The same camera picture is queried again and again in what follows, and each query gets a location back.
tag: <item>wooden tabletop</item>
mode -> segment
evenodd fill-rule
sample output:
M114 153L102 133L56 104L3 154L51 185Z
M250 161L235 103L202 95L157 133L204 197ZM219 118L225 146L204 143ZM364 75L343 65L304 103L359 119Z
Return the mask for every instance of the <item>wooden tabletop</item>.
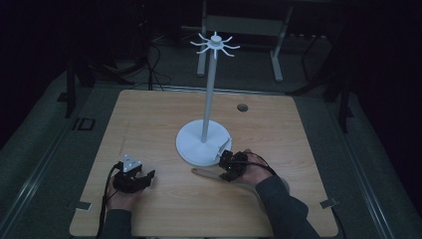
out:
M238 104L248 106L246 112ZM228 182L197 176L177 152L179 130L203 119L205 93L122 91L70 228L75 236L97 234L106 178L125 154L139 159L143 172L155 169L132 216L133 236L268 237L272 230L257 198ZM317 166L295 102L290 97L214 94L211 120L233 138L232 151L245 148L263 157L290 185L291 195L309 208L320 236L337 234ZM218 173L218 166L206 167Z

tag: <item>dark background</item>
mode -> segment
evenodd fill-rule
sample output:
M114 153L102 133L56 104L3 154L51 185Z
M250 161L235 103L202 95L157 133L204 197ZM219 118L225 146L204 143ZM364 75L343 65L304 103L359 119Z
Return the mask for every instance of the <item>dark background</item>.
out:
M131 37L147 43L159 30L177 40L181 25L200 26L200 1L152 2L1 1L0 145L66 69L69 59L78 60L84 73L80 72L81 81L89 87L94 78L87 64L112 66L115 59L137 60L147 55L147 46L130 45ZM248 4L236 7L239 12L259 13ZM369 8L354 9L355 14L345 18L349 21L325 67L341 68L334 63L342 62L350 69L352 90L422 214L422 4L378 1ZM326 16L323 11L324 6L298 7L290 32L321 31L314 22L315 17ZM143 32L133 28L145 20Z

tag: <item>gray floor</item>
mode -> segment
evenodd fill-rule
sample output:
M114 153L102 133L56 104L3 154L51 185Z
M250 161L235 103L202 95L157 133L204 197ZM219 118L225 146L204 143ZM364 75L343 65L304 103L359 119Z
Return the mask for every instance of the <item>gray floor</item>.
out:
M198 49L188 44L196 39L193 36L178 45L168 44L165 39L155 41L160 50L156 77L166 91L206 86L206 77L195 74ZM307 81L300 59L309 42L302 38L286 40L280 57L285 77L282 83L274 81L266 49L243 47L230 51L235 58L219 58L215 88L282 95L302 87ZM318 40L307 56L311 74L320 67L328 50L329 43ZM157 57L157 51L151 49L150 61ZM168 78L163 75L171 78L169 84L165 84ZM127 79L136 82L135 89L145 90L147 76L147 71L141 71ZM72 237L69 226L75 203L84 189L116 98L122 89L133 88L98 78L93 89L78 88L78 107L70 119L64 119L65 104L56 102L66 89L66 75L57 78L2 149L0 213L3 218L15 219L7 230L10 238ZM337 103L325 103L323 90L324 86L319 87L295 97L295 101L327 196L340 202L334 209L346 238L421 238L421 219L356 96L351 96L349 106L354 118L348 119L349 133L344 134L336 123ZM96 125L92 131L71 130L76 118L95 119ZM31 174L37 165L45 169L38 177L37 173ZM29 179L40 183L34 185L37 190L30 191L26 204L17 210L14 201ZM8 214L11 210L15 217ZM342 232L335 238L343 238Z

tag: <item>hand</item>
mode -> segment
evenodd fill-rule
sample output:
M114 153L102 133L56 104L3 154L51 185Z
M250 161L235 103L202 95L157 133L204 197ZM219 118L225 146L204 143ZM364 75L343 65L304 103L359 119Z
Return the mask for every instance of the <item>hand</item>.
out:
M108 210L122 209L126 211L131 211L133 209L134 204L139 199L140 193L142 193L143 190L140 190L134 193L120 192L114 188L114 186L112 185L113 182L114 182L114 176L110 179L109 185L108 185L108 192L107 192L108 202L106 204L107 209Z
M267 165L265 163L265 161L262 158L256 156L251 151L251 149L247 148L243 152L248 155L248 161ZM251 184L253 186L256 186L258 183L260 183L261 181L263 181L264 179L266 179L266 178L268 178L272 175L273 174L271 172L269 172L267 169L265 169L263 167L260 167L260 166L257 166L257 165L248 165L246 167L245 173L241 177L236 179L235 181L245 182L245 183Z

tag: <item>sleeve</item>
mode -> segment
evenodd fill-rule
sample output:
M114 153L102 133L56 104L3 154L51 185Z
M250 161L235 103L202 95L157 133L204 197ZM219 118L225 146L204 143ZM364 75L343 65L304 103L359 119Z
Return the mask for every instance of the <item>sleeve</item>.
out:
M308 207L290 196L279 176L271 176L257 185L275 238L319 238L307 221Z
M102 239L131 239L131 212L114 209L106 213Z

